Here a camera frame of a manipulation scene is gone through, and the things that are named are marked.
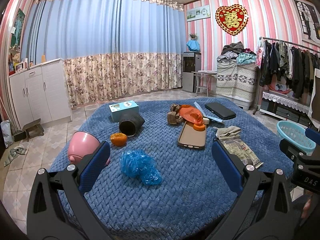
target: tissue box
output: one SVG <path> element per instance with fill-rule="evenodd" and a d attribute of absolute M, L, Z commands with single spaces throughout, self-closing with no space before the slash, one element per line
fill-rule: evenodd
<path fill-rule="evenodd" d="M 127 113 L 139 113 L 139 106 L 135 101 L 127 101 L 123 103 L 109 105 L 111 117 L 114 122 L 119 122 L 120 116 Z"/>

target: tiled floor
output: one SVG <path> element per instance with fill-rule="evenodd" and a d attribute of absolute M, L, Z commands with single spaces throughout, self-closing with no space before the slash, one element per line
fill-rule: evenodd
<path fill-rule="evenodd" d="M 159 91 L 148 94 L 142 94 L 132 97 L 125 97 L 113 100 L 112 102 L 124 102 L 128 100 L 149 101 L 149 100 L 174 100 L 194 98 L 194 94 L 184 92 L 180 89 Z M 111 103 L 111 101 L 100 102 L 85 106 L 78 106 L 73 111 L 73 121 L 65 124 L 56 125 L 45 129 L 44 136 L 35 137 L 29 142 L 21 141 L 20 144 L 28 148 L 26 155 L 20 155 L 12 161 L 10 166 L 3 167 L 5 158 L 9 149 L 4 153 L 4 157 L 0 161 L 0 197 L 2 202 L 12 219 L 19 228 L 26 233 L 27 207 L 30 196 L 30 190 L 36 172 L 40 167 L 49 169 L 56 156 L 66 145 L 72 135 L 80 128 L 100 105 Z M 247 111 L 251 116 L 263 123 L 271 131 L 276 133 L 277 119 L 256 113 L 252 114 L 252 110 Z M 291 192 L 293 199 L 303 195 L 303 189 L 295 188 Z"/>

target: blue laundry basket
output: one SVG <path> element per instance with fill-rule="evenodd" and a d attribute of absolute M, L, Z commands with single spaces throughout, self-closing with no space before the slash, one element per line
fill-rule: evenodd
<path fill-rule="evenodd" d="M 316 148 L 316 143 L 305 136 L 306 129 L 294 122 L 279 121 L 277 131 L 281 139 L 287 139 L 307 155 L 311 155 Z"/>

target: chinese character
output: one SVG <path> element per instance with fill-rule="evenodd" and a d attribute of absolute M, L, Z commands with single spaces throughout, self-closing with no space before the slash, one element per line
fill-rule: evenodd
<path fill-rule="evenodd" d="M 242 21 L 241 18 L 238 18 L 238 15 L 235 11 L 230 12 L 226 12 L 225 16 L 225 21 L 223 22 L 227 28 L 238 28 L 240 25 L 240 22 Z"/>

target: metal screw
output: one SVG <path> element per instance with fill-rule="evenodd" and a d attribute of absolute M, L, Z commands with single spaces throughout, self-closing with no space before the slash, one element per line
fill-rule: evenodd
<path fill-rule="evenodd" d="M 44 172 L 45 172 L 44 168 L 41 168 L 41 169 L 38 170 L 38 174 L 39 175 L 44 174 Z"/>
<path fill-rule="evenodd" d="M 282 174 L 283 174 L 283 171 L 282 171 L 281 169 L 277 169 L 277 170 L 276 170 L 276 173 L 279 174 L 279 175 L 282 175 Z"/>
<path fill-rule="evenodd" d="M 70 165 L 68 165 L 67 170 L 73 171 L 75 168 L 76 168 L 76 166 L 74 164 L 70 164 Z"/>
<path fill-rule="evenodd" d="M 254 170 L 254 166 L 251 165 L 251 164 L 247 165 L 246 168 L 247 168 L 248 171 L 253 171 Z"/>

